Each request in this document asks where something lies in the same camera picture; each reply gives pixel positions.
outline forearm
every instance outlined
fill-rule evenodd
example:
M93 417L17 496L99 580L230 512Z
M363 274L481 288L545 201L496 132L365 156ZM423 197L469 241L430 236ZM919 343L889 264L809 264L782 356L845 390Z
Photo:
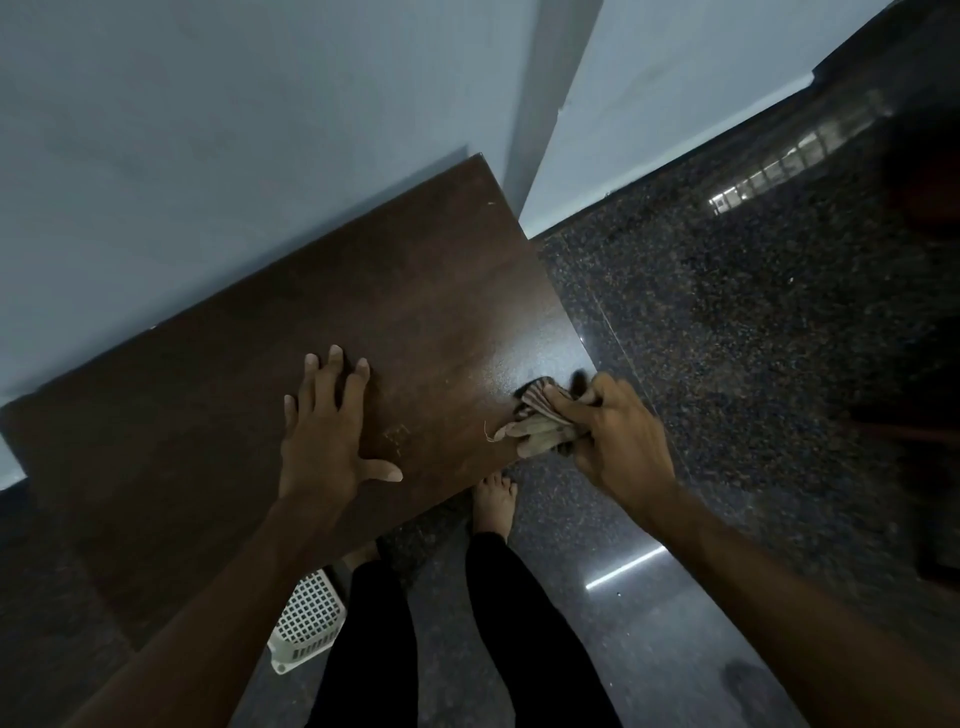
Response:
M316 533L304 521L294 504L278 502L233 561L69 725L226 725L302 576Z
M701 584L813 725L960 725L917 655L780 566L678 486L628 508Z

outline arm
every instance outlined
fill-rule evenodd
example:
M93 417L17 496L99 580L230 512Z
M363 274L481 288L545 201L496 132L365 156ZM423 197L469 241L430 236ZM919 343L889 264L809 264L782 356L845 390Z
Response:
M660 541L763 658L814 726L960 725L957 690L916 654L724 525L676 482L663 426L626 380L599 407L548 393L590 427L577 467Z
M307 355L297 400L284 398L283 467L267 518L69 726L227 725L291 592L317 568L312 546L330 532L361 480L402 478L395 465L357 456L370 368L365 359L357 363L338 410L333 390L343 366L339 347L322 369L316 355Z

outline left hand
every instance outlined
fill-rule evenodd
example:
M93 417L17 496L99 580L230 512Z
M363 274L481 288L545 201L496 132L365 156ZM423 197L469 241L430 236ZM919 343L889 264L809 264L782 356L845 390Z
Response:
M334 521L356 497L360 481L403 479L393 463L363 460L358 455L370 364L366 359L357 362L337 409L333 392L343 370L344 351L336 345L330 347L324 367L316 354L306 356L297 398L283 398L287 430L280 444L279 499L297 500Z

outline granite floor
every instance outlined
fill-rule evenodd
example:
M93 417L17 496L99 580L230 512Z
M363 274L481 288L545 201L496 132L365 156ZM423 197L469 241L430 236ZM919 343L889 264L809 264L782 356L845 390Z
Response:
M842 422L899 392L904 362L960 312L960 249L911 231L884 181L896 140L960 105L958 39L957 4L906 0L811 89L537 241L594 363L632 378L664 419L684 484L947 669L960 665L960 596L913 570L900 453ZM625 725L804 725L668 554L586 589L656 544L568 461L511 474L512 545ZM463 494L385 539L418 633L424 726L513 722L470 616L468 514ZM53 725L130 649L28 488L0 494L0 519L0 673L16 676L0 681L0 723ZM960 563L960 514L948 524ZM302 725L324 660L280 677L264 656L232 724Z

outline right hand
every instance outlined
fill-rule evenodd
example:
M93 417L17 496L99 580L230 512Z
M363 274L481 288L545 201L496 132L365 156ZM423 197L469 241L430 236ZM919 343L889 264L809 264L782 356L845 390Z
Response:
M544 392L560 414L590 430L592 438L574 443L577 468L628 512L643 511L676 484L663 424L626 379L601 372L590 388L602 400L599 406L568 400L551 386Z

